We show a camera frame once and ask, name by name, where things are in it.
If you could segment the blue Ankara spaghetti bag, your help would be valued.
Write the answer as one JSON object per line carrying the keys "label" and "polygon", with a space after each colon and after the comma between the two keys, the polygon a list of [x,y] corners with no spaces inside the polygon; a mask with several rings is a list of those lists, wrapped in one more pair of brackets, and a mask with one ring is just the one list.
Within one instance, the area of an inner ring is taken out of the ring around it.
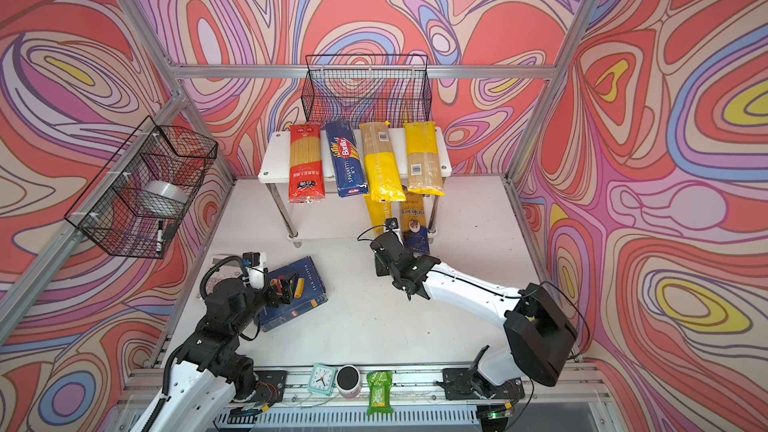
{"label": "blue Ankara spaghetti bag", "polygon": [[423,197],[405,191],[404,202],[400,203],[400,225],[402,241],[415,254],[430,254],[429,236]]}

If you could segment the yellow Pastatime spaghetti bag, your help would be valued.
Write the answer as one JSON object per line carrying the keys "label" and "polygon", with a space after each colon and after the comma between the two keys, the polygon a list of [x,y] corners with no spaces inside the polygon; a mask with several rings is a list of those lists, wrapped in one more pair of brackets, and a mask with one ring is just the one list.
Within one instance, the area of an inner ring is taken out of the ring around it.
{"label": "yellow Pastatime spaghetti bag", "polygon": [[386,222],[393,217],[392,205],[386,201],[373,200],[370,195],[363,196],[371,220],[372,233],[375,237],[386,231]]}

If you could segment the blue Barilla spaghetti box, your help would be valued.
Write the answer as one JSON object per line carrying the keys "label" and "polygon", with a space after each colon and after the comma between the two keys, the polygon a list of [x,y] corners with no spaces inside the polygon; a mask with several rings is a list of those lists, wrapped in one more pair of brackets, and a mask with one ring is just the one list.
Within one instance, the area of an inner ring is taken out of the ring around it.
{"label": "blue Barilla spaghetti box", "polygon": [[368,182],[350,123],[331,121],[325,125],[325,131],[339,196],[368,194]]}

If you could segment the clear yellow spaghetti bag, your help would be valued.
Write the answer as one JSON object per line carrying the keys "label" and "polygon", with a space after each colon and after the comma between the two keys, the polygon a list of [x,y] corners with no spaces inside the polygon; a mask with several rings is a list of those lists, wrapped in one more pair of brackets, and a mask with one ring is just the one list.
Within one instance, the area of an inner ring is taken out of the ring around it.
{"label": "clear yellow spaghetti bag", "polygon": [[444,196],[434,122],[410,122],[404,126],[409,192]]}

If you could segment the red spaghetti bag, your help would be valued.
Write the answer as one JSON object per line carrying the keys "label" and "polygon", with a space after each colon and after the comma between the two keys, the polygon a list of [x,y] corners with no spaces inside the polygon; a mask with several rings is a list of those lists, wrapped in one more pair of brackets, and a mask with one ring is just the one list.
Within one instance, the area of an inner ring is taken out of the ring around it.
{"label": "red spaghetti bag", "polygon": [[290,127],[288,200],[311,203],[325,198],[321,135],[316,125]]}

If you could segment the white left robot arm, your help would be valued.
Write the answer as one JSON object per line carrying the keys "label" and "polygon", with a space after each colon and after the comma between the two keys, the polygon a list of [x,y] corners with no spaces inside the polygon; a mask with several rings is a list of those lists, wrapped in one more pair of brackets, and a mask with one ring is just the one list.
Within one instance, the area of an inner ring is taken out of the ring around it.
{"label": "white left robot arm", "polygon": [[170,352],[160,391],[134,431],[204,431],[228,404],[238,404],[238,416],[255,417],[280,399],[275,386],[263,383],[254,361],[237,352],[244,331],[266,308],[291,303],[299,277],[254,289],[241,279],[228,278],[201,296],[205,315],[194,332]]}

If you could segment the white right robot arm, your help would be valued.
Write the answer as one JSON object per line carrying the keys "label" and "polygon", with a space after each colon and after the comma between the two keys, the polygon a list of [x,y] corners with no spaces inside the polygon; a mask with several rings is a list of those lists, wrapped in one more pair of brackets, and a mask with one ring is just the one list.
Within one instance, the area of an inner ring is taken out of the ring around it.
{"label": "white right robot arm", "polygon": [[523,377],[546,387],[559,381],[577,331],[545,286],[523,289],[483,281],[430,255],[416,255],[393,231],[370,241],[377,274],[408,297],[456,306],[493,324],[505,343],[483,347],[472,371],[482,384],[499,387]]}

